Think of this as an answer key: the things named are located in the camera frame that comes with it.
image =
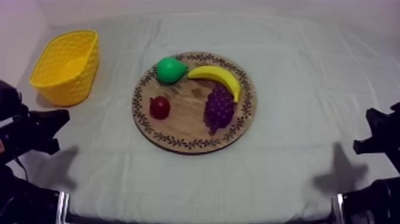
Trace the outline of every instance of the grape cluster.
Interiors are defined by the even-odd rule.
[[[208,120],[211,132],[226,127],[235,113],[233,95],[223,85],[217,85],[208,95],[205,105],[205,117]]]

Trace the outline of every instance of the red apple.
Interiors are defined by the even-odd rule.
[[[170,110],[170,102],[165,97],[150,98],[150,115],[155,119],[167,118]]]

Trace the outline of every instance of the floral border pattern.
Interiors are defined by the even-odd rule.
[[[143,127],[142,131],[144,131],[148,135],[153,134],[153,138],[157,141],[166,142],[173,147],[185,147],[188,150],[191,150],[195,147],[216,147],[222,144],[223,141],[229,142],[230,140],[232,140],[234,138],[234,135],[238,133],[241,128],[243,128],[245,120],[249,119],[249,117],[253,115],[251,114],[251,109],[253,107],[251,99],[253,99],[254,96],[251,92],[251,84],[249,83],[246,73],[238,68],[236,65],[222,58],[218,58],[210,53],[182,53],[175,55],[174,57],[180,61],[183,59],[199,62],[212,61],[213,63],[219,64],[221,67],[224,67],[225,69],[235,72],[239,76],[239,82],[242,84],[242,89],[244,90],[243,105],[242,108],[240,108],[240,110],[242,111],[242,116],[238,117],[236,119],[236,122],[233,122],[233,124],[230,125],[229,132],[224,134],[222,139],[211,138],[207,140],[194,139],[193,141],[187,141],[185,139],[176,139],[174,136],[165,135],[161,132],[156,132],[148,121],[146,115],[143,114],[141,111],[143,101],[142,90],[150,82],[150,80],[156,77],[157,68],[156,66],[153,66],[150,71],[147,72],[146,76],[144,78],[141,78],[141,80],[139,81],[139,85],[135,88],[135,91],[133,93],[132,115],[136,118],[137,123]]]

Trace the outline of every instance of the basket rim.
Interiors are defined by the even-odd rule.
[[[79,76],[79,75],[82,73],[82,71],[80,71],[80,72],[78,72],[75,76],[72,76],[72,77],[69,77],[68,79],[60,80],[60,81],[54,82],[54,83],[41,84],[41,83],[35,82],[36,73],[37,73],[37,71],[38,71],[38,69],[39,69],[39,66],[42,64],[42,61],[43,61],[43,59],[45,58],[45,55],[46,55],[46,53],[48,52],[49,47],[50,47],[51,45],[57,43],[57,41],[59,41],[60,39],[67,38],[68,36],[74,35],[74,34],[76,34],[76,33],[91,33],[91,34],[94,35],[94,39],[93,39],[93,41],[92,41],[92,44],[90,45],[87,54],[84,56],[84,57],[85,57],[85,65],[88,63],[90,54],[92,53],[92,51],[93,51],[93,49],[94,49],[94,47],[95,47],[95,44],[96,44],[97,41],[98,41],[98,36],[99,36],[98,33],[97,33],[96,31],[94,31],[94,30],[86,30],[86,29],[82,29],[82,30],[73,30],[73,31],[69,31],[69,32],[62,33],[62,34],[56,36],[55,38],[53,38],[51,41],[49,41],[49,42],[47,43],[45,49],[44,49],[43,52],[41,53],[41,55],[40,55],[40,57],[39,57],[39,59],[38,59],[36,65],[35,65],[35,67],[34,67],[34,69],[33,69],[33,71],[32,71],[32,75],[30,76],[30,79],[29,79],[29,82],[30,82],[30,84],[31,84],[32,86],[37,87],[37,88],[45,88],[45,87],[59,86],[59,85],[62,85],[62,84],[64,84],[64,83],[67,83],[67,82],[69,82],[69,81],[75,79],[77,76]]]

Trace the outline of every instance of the toy fruit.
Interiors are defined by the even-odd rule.
[[[165,119],[170,114],[171,105],[165,97],[150,98],[150,115],[155,119]]]
[[[164,83],[178,81],[188,69],[188,66],[173,57],[161,59],[157,64],[157,79]]]
[[[200,66],[187,74],[190,79],[211,79],[223,84],[233,94],[233,102],[239,101],[240,84],[227,70],[217,66]]]
[[[231,122],[235,113],[232,99],[232,94],[223,85],[217,85],[208,95],[205,117],[211,133],[215,133],[218,128],[226,127]]]

